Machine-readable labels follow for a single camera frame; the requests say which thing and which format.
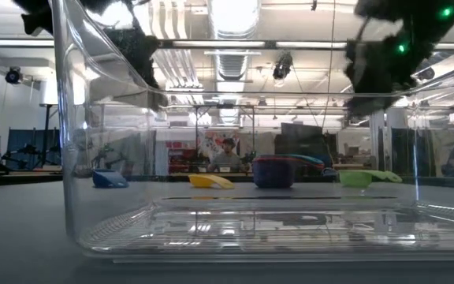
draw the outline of ceiling beam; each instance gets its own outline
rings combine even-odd
[[[277,40],[191,40],[161,39],[161,49],[228,50],[344,50],[345,41],[277,41]],[[54,48],[52,39],[0,39],[0,48]],[[434,51],[454,51],[454,43],[439,43]]]

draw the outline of poster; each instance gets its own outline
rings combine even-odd
[[[239,133],[237,130],[224,130],[224,131],[215,131],[203,129],[199,131],[199,153],[205,155],[210,159],[213,158],[223,151],[222,143],[225,138],[234,139],[236,146],[239,142]]]

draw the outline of blue scoop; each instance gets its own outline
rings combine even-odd
[[[99,189],[123,189],[129,183],[116,170],[94,170],[92,174],[94,186]]]

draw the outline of green bowl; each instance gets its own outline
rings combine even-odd
[[[340,170],[339,181],[346,187],[365,189],[372,182],[372,174],[362,171]]]

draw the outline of transparent container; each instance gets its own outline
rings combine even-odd
[[[89,256],[454,260],[454,76],[366,121],[339,92],[164,92],[52,2],[67,227]],[[214,162],[227,139],[241,163]]]

